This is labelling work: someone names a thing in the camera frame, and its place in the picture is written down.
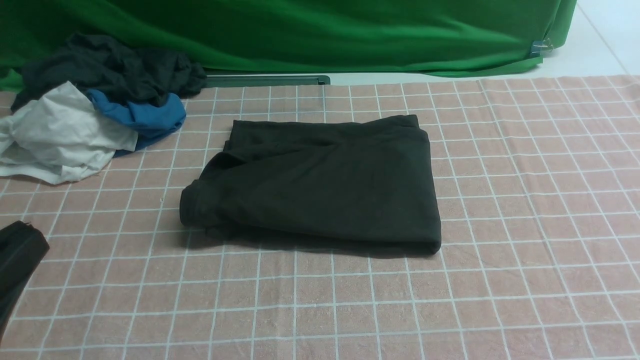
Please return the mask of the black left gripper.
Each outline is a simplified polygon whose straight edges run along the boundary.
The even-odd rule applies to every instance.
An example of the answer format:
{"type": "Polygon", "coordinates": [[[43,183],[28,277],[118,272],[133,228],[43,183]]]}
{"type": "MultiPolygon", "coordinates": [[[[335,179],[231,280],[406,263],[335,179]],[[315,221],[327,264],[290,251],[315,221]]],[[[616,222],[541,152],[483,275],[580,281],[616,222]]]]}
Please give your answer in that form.
{"type": "Polygon", "coordinates": [[[30,277],[50,245],[32,224],[14,221],[0,231],[0,328],[4,331],[30,277]]]}

